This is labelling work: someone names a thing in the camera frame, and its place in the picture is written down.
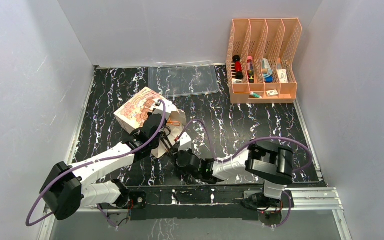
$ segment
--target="white vein pattern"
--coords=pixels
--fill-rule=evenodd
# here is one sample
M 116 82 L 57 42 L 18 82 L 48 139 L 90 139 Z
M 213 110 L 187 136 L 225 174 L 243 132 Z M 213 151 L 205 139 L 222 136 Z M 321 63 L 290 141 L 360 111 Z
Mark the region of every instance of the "white vein pattern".
M 194 68 L 193 74 L 184 81 L 189 90 L 196 91 L 202 74 Z M 305 137 L 293 104 L 230 104 L 229 89 L 225 66 L 216 66 L 218 93 L 193 96 L 170 97 L 169 100 L 186 112 L 188 119 L 203 119 L 207 124 L 209 135 L 215 144 L 218 157 L 235 153 L 245 142 L 258 137 L 282 136 L 305 143 Z M 81 132 L 75 148 L 73 161 L 83 161 L 102 153 L 120 142 L 122 135 L 127 134 L 115 119 L 113 112 L 126 103 L 142 88 L 148 86 L 147 68 L 111 68 L 98 69 Z M 164 79 L 156 78 L 161 91 L 167 95 Z M 197 123 L 187 131 L 193 140 L 194 152 L 203 159 L 211 158 L 208 140 L 204 129 Z M 305 152 L 293 144 L 295 150 L 294 166 L 305 164 Z M 169 157 L 157 159 L 147 157 L 132 166 L 100 179 L 106 182 L 119 179 L 127 186 L 161 186 L 204 184 L 177 171 Z M 262 183 L 262 179 L 252 174 L 232 177 L 224 184 Z M 301 171 L 294 178 L 295 182 L 317 182 L 315 169 Z

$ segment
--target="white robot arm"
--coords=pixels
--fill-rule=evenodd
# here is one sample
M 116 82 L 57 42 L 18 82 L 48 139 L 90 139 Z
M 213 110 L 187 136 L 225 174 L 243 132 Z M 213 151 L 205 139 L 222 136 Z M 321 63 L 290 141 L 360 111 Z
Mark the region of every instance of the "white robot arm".
M 95 182 L 113 171 L 150 156 L 151 152 L 160 154 L 159 151 L 153 151 L 159 147 L 160 142 L 173 158 L 178 170 L 205 183 L 216 184 L 246 172 L 265 179 L 264 191 L 258 200 L 263 205 L 267 204 L 267 201 L 279 201 L 282 190 L 293 182 L 293 151 L 290 148 L 266 141 L 256 142 L 225 159 L 200 159 L 192 152 L 192 139 L 187 133 L 183 133 L 180 138 L 170 136 L 170 139 L 167 134 L 163 134 L 172 110 L 177 109 L 173 103 L 164 100 L 164 104 L 155 104 L 150 109 L 152 112 L 143 127 L 132 131 L 127 139 L 112 149 L 70 166 L 60 162 L 53 167 L 40 191 L 41 194 L 59 175 L 75 168 L 43 194 L 43 199 L 57 220 L 70 217 L 80 207 L 102 203 L 124 208 L 131 202 L 134 208 L 144 208 L 145 192 L 130 191 L 118 179 L 106 183 Z M 132 150 L 137 151 L 135 154 L 129 154 Z

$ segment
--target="organizer compartment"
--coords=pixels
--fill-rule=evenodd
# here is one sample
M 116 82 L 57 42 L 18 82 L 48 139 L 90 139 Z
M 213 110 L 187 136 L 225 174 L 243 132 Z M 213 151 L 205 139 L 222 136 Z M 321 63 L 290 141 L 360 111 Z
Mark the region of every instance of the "organizer compartment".
M 232 104 L 282 104 L 293 103 L 298 84 L 292 70 L 292 62 L 298 47 L 302 27 L 297 18 L 233 19 L 227 50 L 226 67 Z M 232 58 L 240 56 L 243 83 L 234 83 Z M 253 57 L 254 83 L 249 83 L 247 58 Z M 262 61 L 266 58 L 273 70 L 273 83 L 264 82 Z M 288 83 L 280 83 L 277 62 L 286 70 Z M 276 90 L 278 95 L 268 96 Z M 262 98 L 254 98 L 254 92 Z

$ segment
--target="purple cable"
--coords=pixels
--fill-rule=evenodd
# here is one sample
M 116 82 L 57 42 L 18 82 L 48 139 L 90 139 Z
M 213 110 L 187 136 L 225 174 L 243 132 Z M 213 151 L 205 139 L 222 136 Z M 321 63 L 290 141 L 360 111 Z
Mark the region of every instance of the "purple cable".
M 206 137 L 208 138 L 209 148 L 210 148 L 210 151 L 211 151 L 211 154 L 212 154 L 212 158 L 214 159 L 214 161 L 223 163 L 222 160 L 218 160 L 218 159 L 217 159 L 217 157 L 216 157 L 216 151 L 214 150 L 214 145 L 213 145 L 213 143 L 211 142 L 210 136 L 208 135 L 207 128 L 205 127 L 205 124 L 204 124 L 204 122 L 203 122 L 201 119 L 192 119 L 192 120 L 190 120 L 190 121 L 186 124 L 186 126 L 183 128 L 183 130 L 181 131 L 180 135 L 179 135 L 177 138 L 180 139 L 180 137 L 185 133 L 185 131 L 186 131 L 186 129 L 189 127 L 189 125 L 191 125 L 191 124 L 194 123 L 194 122 L 198 122 L 198 123 L 200 123 L 201 126 L 204 128 Z
M 240 152 L 242 152 L 244 149 L 246 149 L 249 145 L 252 145 L 256 142 L 259 142 L 259 141 L 264 141 L 264 140 L 280 140 L 280 141 L 286 141 L 286 142 L 290 142 L 290 143 L 293 143 L 293 144 L 296 144 L 298 145 L 300 148 L 304 149 L 304 151 L 307 153 L 307 156 L 308 156 L 308 162 L 306 165 L 302 166 L 302 167 L 299 167 L 297 169 L 294 169 L 293 172 L 295 173 L 296 171 L 301 171 L 303 169 L 306 169 L 308 168 L 309 166 L 311 166 L 311 164 L 313 163 L 313 154 L 311 153 L 310 149 L 308 147 L 306 147 L 304 144 L 300 143 L 299 141 L 296 141 L 296 140 L 293 140 L 293 139 L 290 139 L 290 138 L 287 138 L 287 137 L 281 137 L 281 136 L 267 136 L 267 137 L 260 137 L 260 138 L 256 138 L 252 141 L 249 141 L 247 142 L 244 146 L 242 146 L 235 154 L 233 154 L 232 157 L 229 157 L 229 158 L 226 158 L 224 160 L 219 160 L 217 159 L 216 157 L 216 151 L 214 150 L 214 146 L 213 146 L 213 143 L 211 142 L 211 139 L 210 139 L 210 136 L 208 134 L 208 131 L 207 131 L 207 128 L 204 124 L 204 122 L 201 120 L 201 119 L 193 119 L 191 121 L 189 121 L 186 126 L 183 128 L 183 131 L 181 131 L 180 135 L 177 137 L 178 139 L 180 139 L 180 137 L 185 133 L 186 129 L 193 123 L 193 122 L 198 122 L 201 124 L 201 126 L 204 128 L 204 131 L 205 131 L 205 134 L 206 134 L 206 137 L 208 138 L 208 141 L 209 141 L 209 148 L 210 148 L 210 151 L 211 151 L 211 154 L 212 154 L 212 158 L 216 161 L 216 162 L 219 162 L 219 163 L 227 163 L 229 162 L 231 159 L 233 159 L 234 157 L 236 157 Z
M 287 196 L 287 200 L 289 201 L 289 209 L 287 210 L 287 215 L 284 218 L 284 220 L 282 222 L 280 222 L 279 224 L 277 224 L 276 227 L 280 227 L 283 224 L 285 224 L 289 218 L 289 215 L 291 214 L 291 208 L 292 208 L 291 196 L 289 196 L 289 194 L 286 191 L 283 191 L 282 194 L 286 194 L 286 196 Z
M 49 191 L 49 189 L 51 189 L 51 187 L 56 183 L 58 182 L 60 179 L 62 179 L 65 175 L 69 174 L 69 173 L 72 173 L 78 169 L 81 169 L 83 167 L 86 167 L 86 166 L 89 166 L 93 163 L 98 163 L 100 161 L 107 161 L 107 160 L 113 160 L 113 159 L 119 159 L 119 158 L 123 158 L 127 155 L 130 155 L 130 154 L 135 154 L 137 152 L 139 152 L 140 150 L 142 150 L 144 147 L 146 147 L 148 144 L 150 144 L 158 135 L 158 133 L 160 133 L 160 130 L 161 128 L 163 127 L 163 124 L 164 124 L 164 121 L 166 120 L 166 104 L 164 103 L 163 100 L 159 99 L 158 102 L 162 103 L 162 107 L 163 107 L 163 111 L 162 111 L 162 119 L 161 119 L 161 122 L 159 123 L 159 126 L 158 126 L 158 130 L 155 131 L 155 133 L 151 136 L 151 138 L 145 142 L 142 146 L 128 152 L 128 153 L 124 153 L 124 154 L 121 154 L 119 156 L 110 156 L 110 157 L 105 157 L 105 158 L 102 158 L 102 159 L 99 159 L 99 160 L 96 160 L 95 162 L 93 161 L 90 161 L 90 162 L 87 162 L 85 164 L 82 164 L 82 165 L 79 165 L 79 166 L 76 166 L 76 167 L 73 167 L 73 168 L 70 168 L 69 170 L 63 172 L 62 174 L 60 174 L 59 176 L 57 176 L 54 180 L 52 180 L 46 187 L 45 189 L 39 194 L 39 197 L 37 197 L 36 201 L 33 203 L 33 206 L 31 207 L 30 211 L 28 212 L 28 215 L 27 215 L 27 218 L 25 220 L 25 225 L 27 227 L 31 227 L 33 225 L 36 225 L 40 222 L 42 222 L 44 219 L 46 219 L 47 217 L 51 216 L 53 213 L 50 212 L 48 214 L 46 214 L 45 216 L 39 218 L 39 220 L 36 220 L 32 223 L 30 223 L 30 218 L 32 217 L 32 214 L 33 212 L 35 211 L 36 207 L 38 206 L 40 200 L 44 197 L 44 195 Z
M 113 221 L 112 221 L 112 220 L 105 214 L 105 212 L 104 212 L 104 210 L 102 209 L 102 207 L 101 207 L 99 204 L 97 204 L 96 206 L 97 206 L 97 208 L 99 209 L 99 211 L 102 213 L 102 215 L 106 218 L 106 221 L 107 221 L 111 226 L 113 226 L 114 228 L 117 228 L 118 225 L 117 225 L 115 222 L 113 222 Z

